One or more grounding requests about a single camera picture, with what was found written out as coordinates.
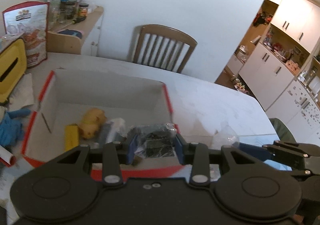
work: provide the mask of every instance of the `blue stuffed toy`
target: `blue stuffed toy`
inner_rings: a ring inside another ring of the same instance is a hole
[[[6,112],[5,108],[0,106],[0,145],[13,146],[17,140],[23,140],[24,132],[22,123],[14,120],[18,117],[26,117],[31,113],[28,109],[20,109],[13,112]]]

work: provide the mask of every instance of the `stuffed toy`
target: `stuffed toy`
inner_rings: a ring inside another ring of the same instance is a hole
[[[98,108],[92,108],[82,117],[79,124],[80,134],[84,139],[94,138],[100,130],[102,124],[106,122],[104,111]]]

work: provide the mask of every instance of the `yellow block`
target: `yellow block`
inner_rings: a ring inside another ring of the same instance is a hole
[[[64,149],[69,151],[79,145],[79,128],[76,124],[64,128]]]

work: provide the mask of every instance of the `metal screw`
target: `metal screw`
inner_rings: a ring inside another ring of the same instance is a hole
[[[150,190],[150,189],[152,189],[152,186],[149,185],[149,184],[144,184],[143,188],[146,189],[146,190]]]
[[[155,183],[152,184],[152,187],[159,188],[159,187],[161,187],[161,184],[158,183],[158,182],[155,182]]]
[[[104,178],[104,180],[105,180],[105,182],[107,182],[107,183],[118,183],[118,182],[120,182],[120,177],[118,177],[117,175],[113,175],[113,174],[111,174],[111,175],[108,175],[108,176],[106,176],[105,178]]]
[[[197,174],[192,177],[192,180],[196,183],[205,183],[208,181],[208,177],[202,174]]]

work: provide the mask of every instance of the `green chair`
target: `green chair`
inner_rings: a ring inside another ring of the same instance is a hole
[[[277,118],[269,119],[272,126],[275,128],[276,133],[282,142],[291,142],[296,143],[294,136],[290,132],[290,130],[286,127],[286,125]]]

